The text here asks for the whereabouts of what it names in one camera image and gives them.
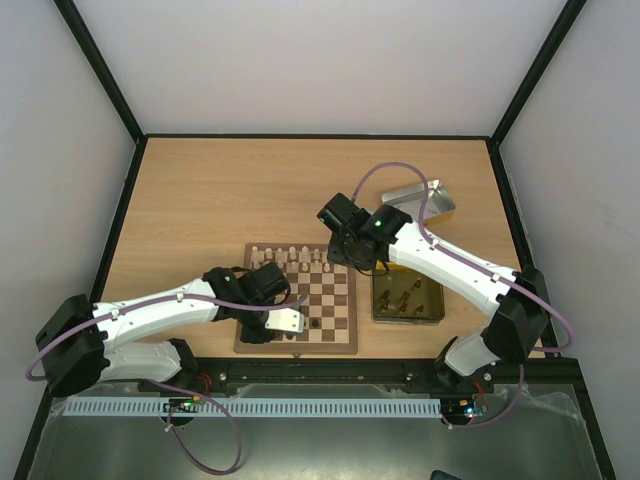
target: light wood surface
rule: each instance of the light wood surface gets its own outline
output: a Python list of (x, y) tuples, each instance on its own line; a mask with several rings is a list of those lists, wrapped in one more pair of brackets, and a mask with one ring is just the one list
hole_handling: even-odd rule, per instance
[[(434, 225), (434, 233), (487, 260), (518, 266), (483, 141), (153, 138), (103, 299), (148, 295), (216, 266), (241, 265), (248, 242), (328, 242), (318, 211), (337, 192), (350, 196), (371, 167), (392, 160), (415, 165), (450, 191), (457, 210)], [(410, 171), (385, 169), (370, 178), (358, 205), (375, 208), (383, 192), (415, 183)], [(486, 321), (445, 289), (446, 317), (439, 326), (376, 324), (369, 278), (358, 275), (357, 295), (359, 358), (433, 358), (453, 336)], [(150, 340), (184, 338), (196, 356), (233, 357), (234, 334), (235, 322), (226, 320)]]

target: wooden chessboard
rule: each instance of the wooden chessboard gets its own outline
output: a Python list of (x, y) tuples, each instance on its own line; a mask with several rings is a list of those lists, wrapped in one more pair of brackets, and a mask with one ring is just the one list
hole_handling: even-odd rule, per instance
[(276, 263), (291, 285), (287, 302), (308, 295), (300, 307), (305, 316), (304, 331), (299, 335), (279, 332), (265, 344), (240, 341), (242, 325), (238, 323), (236, 353), (305, 353), (356, 354), (358, 332), (356, 319), (356, 281), (352, 269), (327, 261), (327, 245), (248, 244), (244, 266), (252, 270), (266, 263)]

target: gray floor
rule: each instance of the gray floor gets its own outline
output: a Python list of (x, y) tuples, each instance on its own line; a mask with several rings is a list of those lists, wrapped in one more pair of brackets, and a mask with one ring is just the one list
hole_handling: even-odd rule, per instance
[[(532, 391), (535, 397), (562, 389)], [(490, 402), (492, 410), (504, 405), (499, 397)], [(243, 467), (230, 478), (424, 480), (439, 469), (463, 480), (599, 479), (584, 425), (563, 412), (561, 402), (525, 399), (504, 421), (471, 431), (426, 419), (242, 418)], [(196, 419), (180, 433), (205, 464), (231, 464), (235, 442), (226, 420)], [(29, 478), (211, 477), (183, 457), (160, 419), (57, 416)]]

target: white wall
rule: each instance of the white wall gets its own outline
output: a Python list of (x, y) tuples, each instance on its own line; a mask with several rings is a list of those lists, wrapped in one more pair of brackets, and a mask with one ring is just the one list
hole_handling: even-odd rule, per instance
[(618, 478), (640, 416), (640, 3), (591, 0), (503, 145)]
[(565, 0), (76, 0), (146, 132), (489, 135)]
[(0, 15), (0, 479), (12, 478), (43, 384), (34, 336), (88, 292), (133, 142), (51, 1)]

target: black metal frame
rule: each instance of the black metal frame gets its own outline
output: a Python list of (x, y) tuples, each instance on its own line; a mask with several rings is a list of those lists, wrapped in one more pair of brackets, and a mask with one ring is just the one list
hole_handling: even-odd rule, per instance
[[(136, 177), (149, 138), (306, 138), (306, 139), (368, 139), (368, 140), (483, 140), (486, 142), (496, 183), (505, 209), (516, 253), (521, 266), (533, 264), (531, 249), (520, 219), (511, 185), (500, 154), (500, 145), (513, 126), (529, 96), (551, 62), (562, 40), (578, 17), (586, 0), (568, 0), (540, 48), (533, 64), (513, 97), (492, 137), (448, 136), (448, 135), (278, 135), (278, 134), (148, 134), (138, 125), (120, 88), (111, 74), (104, 58), (95, 44), (80, 12), (73, 0), (53, 0), (78, 45), (87, 57), (100, 83), (105, 89), (122, 122), (136, 142), (136, 149), (116, 215), (109, 232), (100, 265), (96, 274), (91, 301), (100, 299), (108, 277), (109, 269), (118, 238), (124, 223), (129, 201), (133, 193)], [(542, 337), (546, 346), (557, 346), (551, 325)], [(415, 393), (429, 393), (437, 398), (451, 398), (452, 394), (434, 386), (429, 381), (433, 370), (433, 360), (300, 360), (300, 359), (199, 359), (201, 367), (209, 372), (216, 382), (216, 390), (232, 393), (247, 383), (376, 383), (405, 389)], [(516, 383), (518, 369), (514, 365), (488, 367), (494, 383)], [(612, 480), (615, 473), (602, 439), (598, 422), (591, 405), (580, 366), (577, 360), (566, 358), (545, 358), (530, 360), (525, 365), (525, 376), (529, 383), (570, 384), (578, 398), (580, 410), (587, 423), (587, 429), (600, 466), (602, 475)], [(14, 479), (26, 479), (35, 457), (42, 429), (46, 423), (52, 398), (48, 392), (42, 397), (25, 449)]]

